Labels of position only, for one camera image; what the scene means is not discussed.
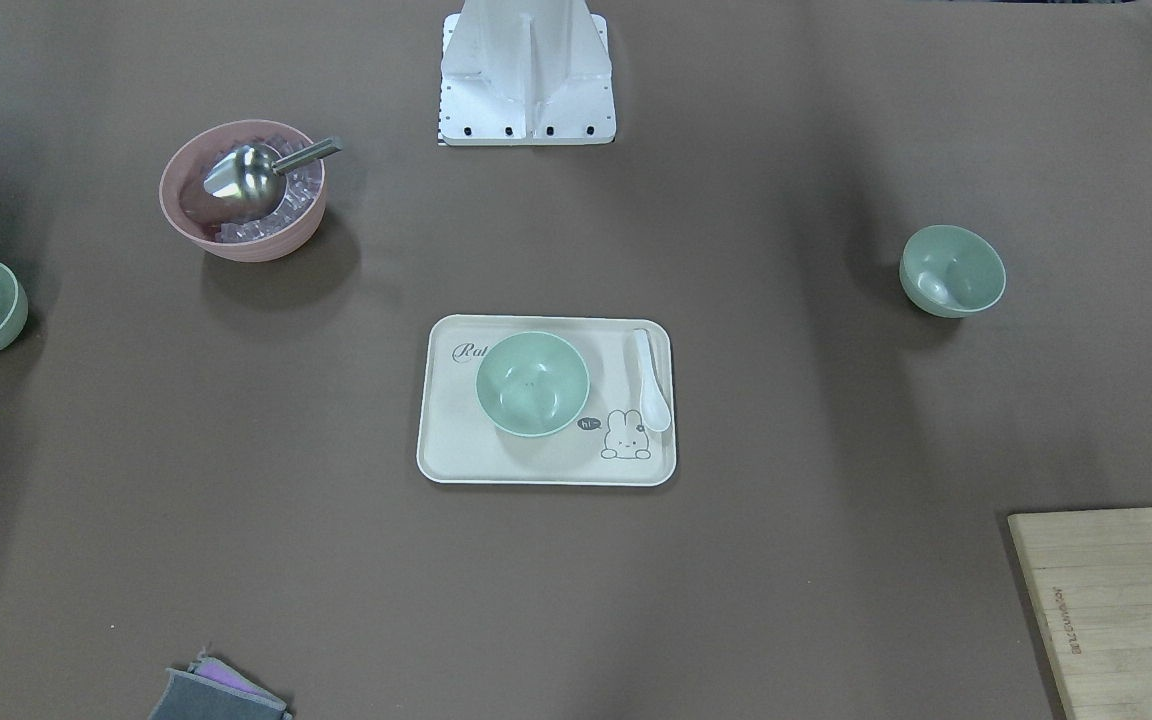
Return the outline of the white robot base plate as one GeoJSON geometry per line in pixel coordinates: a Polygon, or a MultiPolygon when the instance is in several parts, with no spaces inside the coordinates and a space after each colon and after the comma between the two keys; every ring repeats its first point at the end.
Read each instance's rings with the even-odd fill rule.
{"type": "Polygon", "coordinates": [[[585,1],[467,1],[444,18],[438,141],[579,146],[617,135],[607,20],[585,1]]]}

